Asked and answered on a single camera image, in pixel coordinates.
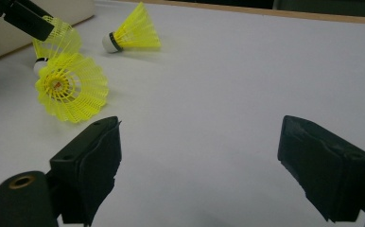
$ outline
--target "table surface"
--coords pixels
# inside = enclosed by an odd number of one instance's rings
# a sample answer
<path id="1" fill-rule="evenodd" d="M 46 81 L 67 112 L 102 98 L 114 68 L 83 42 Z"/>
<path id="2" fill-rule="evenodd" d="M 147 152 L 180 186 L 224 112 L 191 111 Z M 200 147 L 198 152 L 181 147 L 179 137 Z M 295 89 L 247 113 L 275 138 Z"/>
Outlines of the table surface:
<path id="1" fill-rule="evenodd" d="M 363 226 L 363 213 L 325 222 L 277 149 L 289 114 L 365 150 L 365 24 L 146 4 L 161 50 L 106 53 L 102 37 L 135 6 L 96 1 L 76 26 L 110 87 L 87 122 L 45 112 L 31 46 L 0 59 L 0 183 L 48 171 L 89 124 L 117 115 L 123 161 L 94 226 Z"/>

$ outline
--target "shuttlecock cork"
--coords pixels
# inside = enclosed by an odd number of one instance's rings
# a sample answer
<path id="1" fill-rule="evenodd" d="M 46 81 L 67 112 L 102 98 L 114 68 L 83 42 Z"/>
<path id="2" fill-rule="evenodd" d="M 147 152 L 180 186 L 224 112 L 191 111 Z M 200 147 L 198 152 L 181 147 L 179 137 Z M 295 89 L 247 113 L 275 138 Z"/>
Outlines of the shuttlecock cork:
<path id="1" fill-rule="evenodd" d="M 47 22 L 54 26 L 52 32 L 45 41 L 33 39 L 33 47 L 36 53 L 34 72 L 39 75 L 39 70 L 47 65 L 47 60 L 56 58 L 61 53 L 78 53 L 82 41 L 78 31 L 60 18 L 44 16 Z"/>
<path id="2" fill-rule="evenodd" d="M 142 2 L 115 32 L 103 37 L 102 43 L 109 53 L 119 52 L 130 47 L 161 46 L 159 36 Z"/>
<path id="3" fill-rule="evenodd" d="M 60 121 L 88 120 L 106 104 L 107 79 L 91 58 L 60 54 L 47 62 L 39 76 L 38 100 Z"/>

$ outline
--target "yellow shuttlecock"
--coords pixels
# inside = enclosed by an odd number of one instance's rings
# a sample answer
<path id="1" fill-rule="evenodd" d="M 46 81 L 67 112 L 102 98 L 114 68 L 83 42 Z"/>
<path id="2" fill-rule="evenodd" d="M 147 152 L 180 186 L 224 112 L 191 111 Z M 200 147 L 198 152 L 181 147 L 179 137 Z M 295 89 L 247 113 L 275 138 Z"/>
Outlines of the yellow shuttlecock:
<path id="1" fill-rule="evenodd" d="M 144 3 L 139 3 L 126 21 L 115 32 L 102 39 L 103 47 L 109 53 L 129 47 L 160 47 L 159 36 L 150 20 Z"/>
<path id="2" fill-rule="evenodd" d="M 107 79 L 91 58 L 61 54 L 50 59 L 39 76 L 38 100 L 61 121 L 88 120 L 106 104 Z"/>
<path id="3" fill-rule="evenodd" d="M 37 58 L 34 65 L 36 75 L 39 75 L 39 70 L 46 66 L 48 59 L 56 58 L 61 53 L 78 53 L 82 46 L 81 38 L 75 28 L 60 18 L 51 16 L 44 16 L 43 18 L 54 28 L 45 41 L 32 40 Z"/>

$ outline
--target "beige container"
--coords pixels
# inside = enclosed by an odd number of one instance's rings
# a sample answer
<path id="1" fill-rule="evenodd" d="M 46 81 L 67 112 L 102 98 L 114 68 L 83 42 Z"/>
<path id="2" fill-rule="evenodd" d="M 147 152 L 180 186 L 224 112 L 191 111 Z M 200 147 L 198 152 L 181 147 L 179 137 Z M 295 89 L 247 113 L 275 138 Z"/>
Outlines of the beige container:
<path id="1" fill-rule="evenodd" d="M 94 15 L 94 0 L 32 0 L 54 17 L 74 25 Z M 0 18 L 0 56 L 32 42 L 24 31 Z"/>

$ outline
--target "shuttlecock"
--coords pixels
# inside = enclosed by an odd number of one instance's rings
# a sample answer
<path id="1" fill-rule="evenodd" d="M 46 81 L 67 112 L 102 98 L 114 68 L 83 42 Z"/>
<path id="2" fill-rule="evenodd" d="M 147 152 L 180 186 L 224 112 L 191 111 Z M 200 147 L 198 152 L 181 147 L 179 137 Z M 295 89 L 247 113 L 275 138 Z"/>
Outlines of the shuttlecock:
<path id="1" fill-rule="evenodd" d="M 160 47 L 159 36 L 150 20 L 144 3 L 139 3 L 126 21 L 115 32 L 102 39 L 103 47 L 109 53 L 129 47 Z"/>
<path id="2" fill-rule="evenodd" d="M 45 41 L 33 39 L 32 43 L 36 53 L 34 72 L 39 75 L 39 70 L 46 66 L 47 60 L 56 58 L 61 53 L 78 53 L 82 41 L 78 31 L 60 18 L 44 16 L 47 22 L 54 26 Z"/>
<path id="3" fill-rule="evenodd" d="M 107 79 L 91 58 L 61 54 L 50 59 L 39 76 L 38 100 L 61 121 L 88 120 L 106 104 Z"/>

